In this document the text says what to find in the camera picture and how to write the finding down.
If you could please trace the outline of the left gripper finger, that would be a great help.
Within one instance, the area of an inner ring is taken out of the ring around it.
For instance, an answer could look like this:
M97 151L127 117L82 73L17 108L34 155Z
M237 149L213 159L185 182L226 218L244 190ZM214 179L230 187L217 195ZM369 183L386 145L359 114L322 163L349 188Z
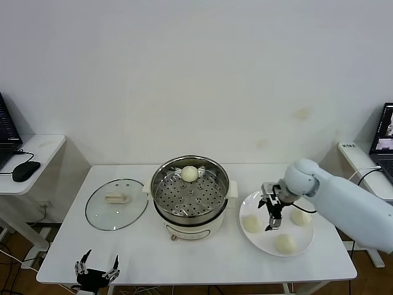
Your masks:
M76 271L76 273L88 273L88 270L87 270L87 267L86 267L85 263L86 263L89 255L90 255L90 253L91 253L91 250L88 250L87 253L85 253L82 256L81 260L79 260L79 261L77 261L75 263L75 271Z
M116 279L120 274L119 270L119 257L116 256L112 269L103 275L105 279Z

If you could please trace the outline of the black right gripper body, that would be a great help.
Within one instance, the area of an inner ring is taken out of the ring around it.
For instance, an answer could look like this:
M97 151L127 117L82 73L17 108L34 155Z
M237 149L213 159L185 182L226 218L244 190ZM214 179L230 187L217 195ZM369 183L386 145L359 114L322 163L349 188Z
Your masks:
M267 208L270 215L281 215L281 211L284 207L288 206L287 203L280 201L278 197L278 191L281 190L280 185L273 185L272 193L268 197Z

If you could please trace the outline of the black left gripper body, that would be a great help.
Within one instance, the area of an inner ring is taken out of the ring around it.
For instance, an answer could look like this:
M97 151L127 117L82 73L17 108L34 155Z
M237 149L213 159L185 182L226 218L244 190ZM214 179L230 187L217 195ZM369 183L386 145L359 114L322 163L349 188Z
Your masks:
M87 273L78 273L76 280L81 288L104 288L109 284L105 271L87 269Z

